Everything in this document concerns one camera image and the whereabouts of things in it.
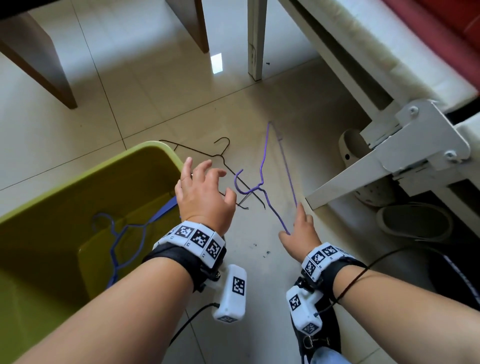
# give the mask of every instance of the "yellow-green plastic container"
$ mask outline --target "yellow-green plastic container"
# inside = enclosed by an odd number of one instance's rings
[[[142,143],[0,218],[0,363],[14,361],[106,287],[114,237],[144,224],[174,196],[182,162],[160,142]],[[147,228],[138,266],[153,244],[180,222],[178,207]],[[120,262],[138,249],[141,229],[129,228],[116,249]]]

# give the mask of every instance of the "bin rim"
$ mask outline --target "bin rim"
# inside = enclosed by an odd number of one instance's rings
[[[167,144],[162,143],[162,142],[158,142],[158,141],[143,142],[143,143],[137,144],[136,146],[133,146],[130,149],[125,150],[124,152],[121,152],[121,153],[117,154],[114,157],[111,157],[111,158],[107,159],[104,162],[101,162],[101,163],[97,164],[95,167],[92,167],[92,168],[86,170],[85,172],[77,175],[76,177],[73,177],[73,178],[69,179],[67,182],[61,183],[58,186],[53,187],[46,192],[43,192],[39,196],[34,197],[33,199],[21,204],[20,206],[13,209],[12,211],[7,212],[5,215],[0,216],[0,224],[4,223],[5,221],[7,221],[11,218],[13,218],[15,215],[20,214],[22,211],[27,210],[28,208],[37,204],[38,202],[43,201],[43,200],[47,199],[48,197],[56,194],[57,192],[61,191],[62,189],[68,187],[69,185],[79,182],[80,180],[82,180],[86,176],[88,176],[90,174],[93,174],[93,173],[105,168],[106,166],[117,162],[118,160],[126,157],[127,155],[133,154],[135,152],[138,152],[141,149],[149,148],[149,147],[156,147],[156,148],[159,148],[159,149],[163,150],[167,154],[167,156],[170,158],[170,160],[173,162],[173,164],[175,164],[175,166],[179,169],[179,171],[181,171],[181,169],[183,167],[183,162],[180,160],[180,158],[177,156],[177,154],[173,151],[173,149],[170,148]]]

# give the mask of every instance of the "light blue jeans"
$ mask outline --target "light blue jeans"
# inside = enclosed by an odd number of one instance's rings
[[[351,364],[342,354],[326,346],[318,348],[310,364]]]

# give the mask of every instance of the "red fabric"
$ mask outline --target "red fabric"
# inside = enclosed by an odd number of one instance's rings
[[[432,51],[480,90],[480,54],[472,46],[414,0],[383,1]]]
[[[417,0],[480,51],[480,0]]]

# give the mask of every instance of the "hand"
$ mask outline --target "hand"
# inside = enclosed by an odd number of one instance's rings
[[[191,177],[192,162],[188,157],[175,186],[181,219],[208,226],[223,236],[232,223],[237,194],[227,188],[224,198],[218,191],[218,180],[226,176],[226,171],[212,168],[205,175],[211,160],[200,163]]]
[[[300,263],[303,262],[309,252],[322,244],[313,227],[312,215],[307,215],[303,205],[299,202],[297,206],[297,217],[293,224],[293,233],[287,235],[281,231],[278,237],[288,254]]]

